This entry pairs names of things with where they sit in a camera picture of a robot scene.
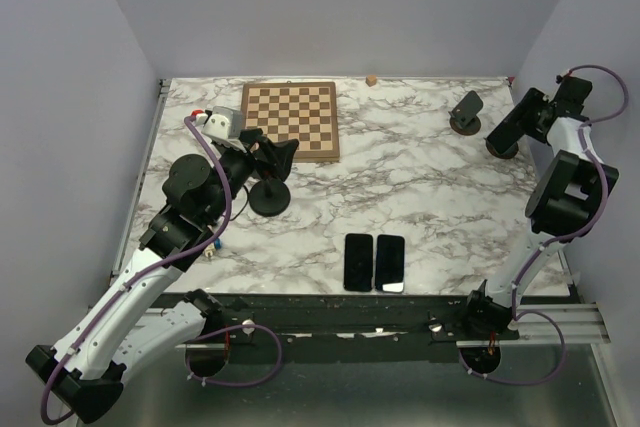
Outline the black round-base phone stand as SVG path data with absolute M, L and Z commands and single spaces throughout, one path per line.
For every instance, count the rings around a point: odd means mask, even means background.
M 249 206 L 262 217 L 275 217 L 283 213 L 290 202 L 289 188 L 277 178 L 260 180 L 249 190 Z

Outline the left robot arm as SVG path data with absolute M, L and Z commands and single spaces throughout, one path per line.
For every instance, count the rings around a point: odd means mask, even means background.
M 173 162 L 162 186 L 166 203 L 113 284 L 68 334 L 27 355 L 27 365 L 45 385 L 40 406 L 45 424 L 71 417 L 93 423 L 114 406 L 139 370 L 166 351 L 215 338 L 228 346 L 231 333 L 243 329 L 201 289 L 188 292 L 160 319 L 136 326 L 226 230 L 233 200 L 249 178 L 258 180 L 247 194 L 256 213 L 275 216 L 290 203 L 285 181 L 297 140 L 274 143 L 259 129 L 236 138 L 194 136 L 205 152 Z

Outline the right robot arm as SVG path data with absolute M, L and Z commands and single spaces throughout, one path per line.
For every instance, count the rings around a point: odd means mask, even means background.
M 529 89 L 486 139 L 501 159 L 514 157 L 524 136 L 550 146 L 554 158 L 527 202 L 527 228 L 506 263 L 467 298 L 460 326 L 474 339 L 501 333 L 514 321 L 527 287 L 551 257 L 593 228 L 619 178 L 596 154 L 591 122 L 582 114 L 591 82 L 572 74 L 556 81 L 552 98 Z

